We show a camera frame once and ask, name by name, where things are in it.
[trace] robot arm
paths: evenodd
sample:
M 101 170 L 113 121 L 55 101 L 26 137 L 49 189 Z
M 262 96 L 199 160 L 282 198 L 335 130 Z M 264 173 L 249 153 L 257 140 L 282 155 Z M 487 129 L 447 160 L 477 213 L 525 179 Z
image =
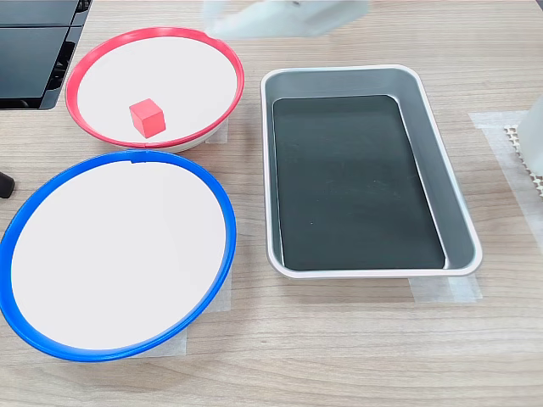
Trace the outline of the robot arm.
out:
M 367 13 L 369 0 L 265 0 L 218 19 L 226 1 L 205 0 L 209 36 L 225 39 L 320 36 Z

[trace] baking pan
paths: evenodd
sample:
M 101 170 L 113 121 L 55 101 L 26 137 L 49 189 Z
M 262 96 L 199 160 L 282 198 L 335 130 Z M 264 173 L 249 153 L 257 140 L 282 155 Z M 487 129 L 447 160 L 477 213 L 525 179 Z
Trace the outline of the baking pan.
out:
M 480 242 L 415 72 L 275 70 L 261 96 L 275 269 L 292 278 L 477 270 Z

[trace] plate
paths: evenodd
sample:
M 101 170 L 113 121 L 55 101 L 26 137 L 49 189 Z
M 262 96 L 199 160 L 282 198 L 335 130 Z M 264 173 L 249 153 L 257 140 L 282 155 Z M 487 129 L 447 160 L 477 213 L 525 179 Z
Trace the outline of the plate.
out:
M 38 189 L 0 245 L 0 308 L 30 345 L 77 361 L 124 358 L 190 324 L 232 264 L 236 225 L 192 161 L 128 150 Z

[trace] red cube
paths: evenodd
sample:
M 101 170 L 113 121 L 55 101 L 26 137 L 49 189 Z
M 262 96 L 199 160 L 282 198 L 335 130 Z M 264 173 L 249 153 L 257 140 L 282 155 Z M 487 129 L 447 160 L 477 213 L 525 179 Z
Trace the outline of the red cube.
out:
M 164 112 L 151 99 L 133 104 L 130 107 L 134 127 L 145 138 L 150 138 L 166 130 Z

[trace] wood grain surface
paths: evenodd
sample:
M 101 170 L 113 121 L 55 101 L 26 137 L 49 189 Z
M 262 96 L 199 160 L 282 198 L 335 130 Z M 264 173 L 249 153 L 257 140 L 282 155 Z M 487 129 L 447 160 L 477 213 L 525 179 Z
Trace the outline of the wood grain surface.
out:
M 184 1 L 96 1 L 74 63 L 124 31 L 201 28 L 198 11 Z M 188 328 L 187 356 L 97 365 L 41 354 L 2 320 L 0 405 L 541 407 L 543 257 L 468 116 L 528 109 L 543 94 L 537 3 L 376 1 L 329 36 L 231 45 L 247 85 L 228 144 L 182 155 L 219 179 L 236 210 L 232 310 Z M 422 77 L 484 247 L 476 304 L 415 303 L 408 280 L 292 282 L 266 260 L 260 79 L 276 68 L 363 64 L 404 64 Z M 77 127 L 64 96 L 53 110 L 0 112 L 0 170 L 17 181 L 0 202 L 0 229 L 49 178 L 112 150 Z

